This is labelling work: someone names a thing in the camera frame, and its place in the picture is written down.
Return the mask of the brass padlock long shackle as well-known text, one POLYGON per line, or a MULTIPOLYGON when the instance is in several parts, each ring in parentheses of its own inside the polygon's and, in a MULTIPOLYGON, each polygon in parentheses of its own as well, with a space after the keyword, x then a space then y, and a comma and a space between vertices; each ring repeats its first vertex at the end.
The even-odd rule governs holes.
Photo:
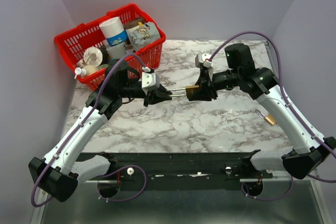
POLYGON ((172 98, 178 98, 178 97, 190 98, 199 90, 199 88, 200 88, 199 85, 193 85, 193 86, 186 86, 185 88, 167 89, 165 91, 165 94, 167 94, 169 97, 172 98))

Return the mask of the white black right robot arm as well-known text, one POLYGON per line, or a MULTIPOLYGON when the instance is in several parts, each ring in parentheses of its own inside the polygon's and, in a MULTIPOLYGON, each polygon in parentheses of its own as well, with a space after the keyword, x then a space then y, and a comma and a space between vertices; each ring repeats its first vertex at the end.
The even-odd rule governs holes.
POLYGON ((301 124, 306 121, 297 118, 279 79, 268 68, 256 68, 250 48, 237 43, 225 48, 228 70, 214 73, 209 54, 198 53, 195 65, 200 69, 199 78, 194 86, 186 88, 189 101, 211 101, 217 99, 219 90, 240 88, 257 101, 276 120, 292 144, 292 150, 284 152, 257 151, 241 165, 242 173, 249 178, 262 170, 284 170, 296 179, 304 179, 335 149, 335 138, 324 137, 309 124, 305 129, 301 124))

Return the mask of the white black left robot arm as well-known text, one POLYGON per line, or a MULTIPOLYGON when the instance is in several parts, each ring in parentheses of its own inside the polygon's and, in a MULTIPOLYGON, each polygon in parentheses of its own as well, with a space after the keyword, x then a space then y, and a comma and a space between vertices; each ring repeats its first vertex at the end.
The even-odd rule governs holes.
POLYGON ((98 155, 98 166, 85 172, 74 168, 77 158, 98 129, 104 126, 122 106, 123 99, 143 99, 144 106, 171 100, 171 92, 160 84, 154 69, 143 67, 142 72, 129 67, 125 60, 111 60, 105 69, 104 80, 89 95, 76 123, 43 158, 33 157, 28 169, 34 182, 59 202, 75 192, 82 180, 97 176, 112 179, 116 166, 105 154, 98 155))

